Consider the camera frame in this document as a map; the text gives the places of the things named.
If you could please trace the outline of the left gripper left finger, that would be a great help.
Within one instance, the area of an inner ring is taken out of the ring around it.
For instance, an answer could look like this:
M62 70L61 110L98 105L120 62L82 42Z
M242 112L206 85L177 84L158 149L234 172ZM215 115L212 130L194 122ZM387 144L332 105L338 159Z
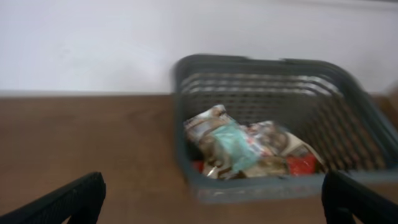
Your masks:
M1 223L96 223L106 196L100 172L91 172L17 210Z

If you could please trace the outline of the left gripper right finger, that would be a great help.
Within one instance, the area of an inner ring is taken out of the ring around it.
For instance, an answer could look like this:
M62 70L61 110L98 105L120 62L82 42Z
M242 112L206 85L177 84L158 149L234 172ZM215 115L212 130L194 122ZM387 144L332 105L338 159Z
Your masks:
M397 204L355 180L333 171L322 185L322 205L327 224L397 224Z

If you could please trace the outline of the Panifee snack bag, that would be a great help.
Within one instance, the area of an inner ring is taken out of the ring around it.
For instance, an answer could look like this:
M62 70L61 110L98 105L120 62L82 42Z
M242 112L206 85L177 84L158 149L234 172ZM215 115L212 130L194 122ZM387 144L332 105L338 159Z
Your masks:
M223 105L215 105L184 122L185 135L200 150L203 160L209 165L220 167L222 170L227 169L227 167L220 159L216 158L216 156L221 155L221 150L216 146L210 133L232 119Z
M319 172L325 161L314 148L288 132L274 121L252 123L243 127L249 136L249 142L259 150L260 159L265 157L304 157L312 154L318 161Z

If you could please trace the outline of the grey plastic basket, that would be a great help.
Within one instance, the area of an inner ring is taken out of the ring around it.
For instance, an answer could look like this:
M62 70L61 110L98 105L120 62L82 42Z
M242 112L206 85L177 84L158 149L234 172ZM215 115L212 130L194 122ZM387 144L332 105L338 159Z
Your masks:
M362 184L397 182L397 131L345 70L319 60L254 60L196 54L174 65L176 158L202 202L316 195L325 172L339 170ZM323 159L317 174L214 180L191 165L183 122L222 104L241 124L274 121Z

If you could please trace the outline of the teal snack packet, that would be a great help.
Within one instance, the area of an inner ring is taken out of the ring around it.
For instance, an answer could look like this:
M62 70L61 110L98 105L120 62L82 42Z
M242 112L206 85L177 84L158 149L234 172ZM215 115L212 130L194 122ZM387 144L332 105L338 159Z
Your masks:
M248 135L233 119L213 130L210 136L221 150L221 155L216 158L230 168L232 173L251 168L260 159L260 155L248 143Z

